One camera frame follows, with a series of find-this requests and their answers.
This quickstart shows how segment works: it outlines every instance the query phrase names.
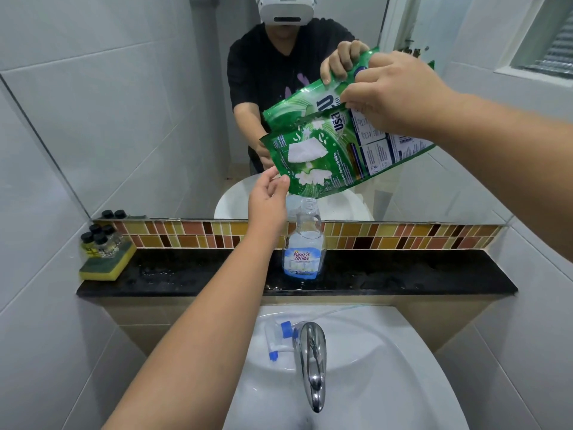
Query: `blue bottle cap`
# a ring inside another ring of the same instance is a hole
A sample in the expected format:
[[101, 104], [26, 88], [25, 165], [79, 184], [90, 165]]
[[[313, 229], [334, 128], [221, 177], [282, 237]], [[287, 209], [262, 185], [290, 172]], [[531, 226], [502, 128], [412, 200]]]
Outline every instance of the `blue bottle cap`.
[[283, 329], [283, 338], [292, 338], [292, 325], [290, 322], [281, 323]]

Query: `faucet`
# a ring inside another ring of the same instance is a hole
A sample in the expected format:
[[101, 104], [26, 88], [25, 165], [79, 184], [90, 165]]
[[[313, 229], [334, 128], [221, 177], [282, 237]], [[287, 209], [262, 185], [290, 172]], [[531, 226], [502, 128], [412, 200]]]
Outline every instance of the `faucet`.
[[306, 397], [314, 412], [324, 407], [326, 395], [326, 339], [322, 328], [313, 322], [300, 322], [293, 326], [295, 361], [303, 372]]

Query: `sink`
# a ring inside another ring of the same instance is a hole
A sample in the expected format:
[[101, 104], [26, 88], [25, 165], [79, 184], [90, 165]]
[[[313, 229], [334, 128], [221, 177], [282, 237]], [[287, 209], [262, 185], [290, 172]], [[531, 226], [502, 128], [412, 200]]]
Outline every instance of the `sink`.
[[[293, 352], [269, 360], [265, 321], [317, 318], [326, 337], [326, 400], [314, 413]], [[224, 430], [467, 430], [432, 352], [393, 307], [261, 307]]]
[[[248, 218], [247, 207], [249, 194], [253, 190], [255, 182], [260, 175], [245, 178], [228, 189], [219, 199], [215, 208], [215, 219], [246, 219]], [[289, 196], [287, 207], [300, 205], [300, 196]], [[322, 220], [353, 220], [372, 221], [374, 217], [362, 200], [362, 195], [357, 195], [351, 190], [331, 194], [320, 198], [320, 217]], [[289, 211], [289, 218], [296, 220], [296, 212]]]

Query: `hand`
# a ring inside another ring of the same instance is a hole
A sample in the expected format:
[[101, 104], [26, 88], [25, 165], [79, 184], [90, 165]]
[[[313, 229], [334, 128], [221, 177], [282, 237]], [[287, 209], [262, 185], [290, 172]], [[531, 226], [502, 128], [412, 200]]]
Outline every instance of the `hand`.
[[290, 179], [278, 175], [275, 166], [261, 173], [249, 196], [249, 228], [247, 236], [259, 242], [268, 241], [274, 248], [278, 235], [287, 221], [287, 198]]
[[347, 71], [350, 71], [361, 54], [369, 49], [368, 45], [361, 41], [340, 42], [338, 48], [320, 65], [320, 78], [323, 83], [330, 83], [330, 71], [334, 72], [337, 79], [347, 79]]
[[275, 165], [273, 163], [273, 160], [270, 159], [269, 150], [267, 148], [265, 148], [265, 146], [262, 144], [262, 142], [260, 140], [259, 140], [259, 145], [258, 145], [257, 149], [255, 150], [255, 152], [257, 153], [258, 157], [261, 159], [262, 166], [265, 170], [268, 170]]
[[439, 132], [460, 99], [426, 63], [398, 51], [373, 54], [340, 96], [375, 128], [422, 138]]

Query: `refill pouch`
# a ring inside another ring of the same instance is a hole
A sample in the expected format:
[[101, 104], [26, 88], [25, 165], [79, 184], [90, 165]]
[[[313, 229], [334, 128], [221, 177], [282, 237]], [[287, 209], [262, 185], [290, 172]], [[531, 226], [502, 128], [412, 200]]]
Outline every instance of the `refill pouch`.
[[262, 139], [291, 194], [321, 198], [360, 184], [429, 151], [432, 142], [375, 129], [356, 111], [337, 107], [299, 118]]
[[328, 85], [319, 79], [264, 111], [262, 115], [269, 124], [271, 131], [291, 127], [301, 117], [340, 105], [340, 94], [350, 83], [354, 82], [358, 72], [368, 68], [370, 57], [378, 51], [376, 47], [362, 53], [358, 62], [348, 71], [347, 79], [341, 81], [332, 74], [332, 80]]

